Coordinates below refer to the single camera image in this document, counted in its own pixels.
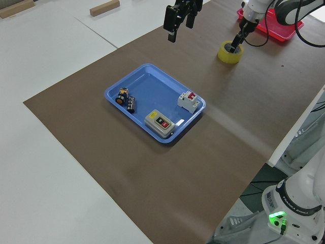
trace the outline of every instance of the green indicator light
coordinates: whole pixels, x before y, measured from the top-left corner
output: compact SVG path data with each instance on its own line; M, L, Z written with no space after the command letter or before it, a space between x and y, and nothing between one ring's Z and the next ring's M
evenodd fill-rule
M270 222L274 225L274 222L286 215L286 212L279 211L269 215Z

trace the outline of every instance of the wooden block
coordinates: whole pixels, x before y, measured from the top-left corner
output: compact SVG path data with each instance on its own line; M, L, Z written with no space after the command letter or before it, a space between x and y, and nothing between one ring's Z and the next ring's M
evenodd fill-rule
M120 1L119 0L111 0L108 3L102 4L102 5L99 5L97 7L90 9L90 14L92 16L97 16L97 15L103 14L107 11L110 11L112 9L115 9L117 7L120 7Z
M11 5L9 7L6 7L4 9L0 10L0 17L2 19L7 18L11 15L17 14L23 10L29 9L31 7L35 6L33 0L24 0L22 2L19 2L17 4Z

